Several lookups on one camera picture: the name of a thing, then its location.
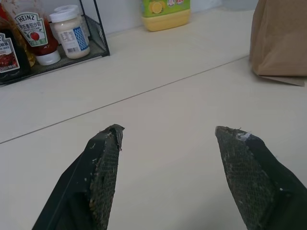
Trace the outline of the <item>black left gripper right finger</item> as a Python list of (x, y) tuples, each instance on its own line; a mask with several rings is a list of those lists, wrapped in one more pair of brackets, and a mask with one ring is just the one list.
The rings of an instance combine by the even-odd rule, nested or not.
[(307, 230), (307, 187), (259, 137), (217, 126), (228, 187), (247, 230)]

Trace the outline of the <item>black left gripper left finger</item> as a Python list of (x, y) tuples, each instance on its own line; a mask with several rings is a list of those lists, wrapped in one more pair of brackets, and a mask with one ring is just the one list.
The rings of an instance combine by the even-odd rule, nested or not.
[(113, 124), (89, 139), (60, 176), (32, 230), (107, 230), (123, 130)]

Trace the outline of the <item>brown paper bag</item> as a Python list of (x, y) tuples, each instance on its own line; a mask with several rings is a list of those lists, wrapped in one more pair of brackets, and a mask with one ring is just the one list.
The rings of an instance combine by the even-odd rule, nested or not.
[(304, 86), (307, 81), (307, 0), (258, 0), (249, 63), (259, 77)]

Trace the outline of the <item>white mayonnaise jar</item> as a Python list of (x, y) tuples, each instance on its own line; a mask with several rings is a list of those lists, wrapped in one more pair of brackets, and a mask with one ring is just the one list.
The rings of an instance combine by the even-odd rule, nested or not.
[(51, 22), (65, 54), (70, 59), (79, 59), (90, 53), (89, 39), (83, 29), (83, 20), (77, 5), (57, 7), (50, 14)]

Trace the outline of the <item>dark barbecue sauce bottle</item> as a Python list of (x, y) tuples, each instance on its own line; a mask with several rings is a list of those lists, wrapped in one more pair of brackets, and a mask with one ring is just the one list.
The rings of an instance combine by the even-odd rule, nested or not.
[(16, 81), (30, 72), (24, 48), (15, 39), (9, 23), (0, 17), (0, 84)]

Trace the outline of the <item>Heinz ketchup squeeze bottle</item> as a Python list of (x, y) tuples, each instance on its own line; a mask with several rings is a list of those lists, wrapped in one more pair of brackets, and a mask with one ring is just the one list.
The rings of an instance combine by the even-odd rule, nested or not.
[(40, 65), (48, 66), (60, 61), (59, 43), (52, 33), (41, 0), (10, 0), (6, 10)]

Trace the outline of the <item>yellow dish soap bottle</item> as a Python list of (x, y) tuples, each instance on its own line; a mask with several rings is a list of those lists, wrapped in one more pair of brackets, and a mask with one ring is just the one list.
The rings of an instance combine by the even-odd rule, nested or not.
[(190, 0), (140, 0), (142, 22), (156, 32), (186, 25), (190, 18)]

